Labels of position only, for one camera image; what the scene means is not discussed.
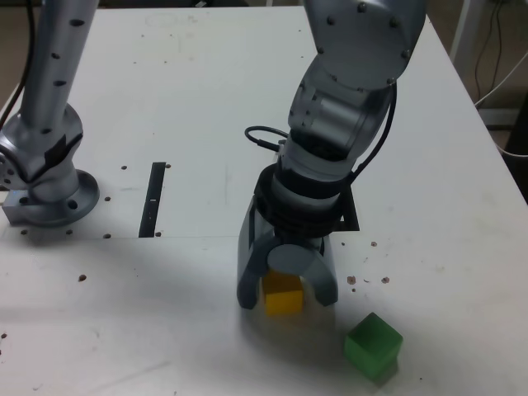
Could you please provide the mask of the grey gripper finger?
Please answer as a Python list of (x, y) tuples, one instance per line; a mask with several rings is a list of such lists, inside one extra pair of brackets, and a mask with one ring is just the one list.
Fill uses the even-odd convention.
[(252, 199), (238, 236), (237, 298), (241, 308), (256, 306), (259, 281), (269, 269), (267, 255), (275, 246), (273, 226), (260, 215)]
[(338, 285), (329, 237), (288, 240), (272, 248), (267, 264), (274, 271), (307, 281), (322, 306), (337, 302)]

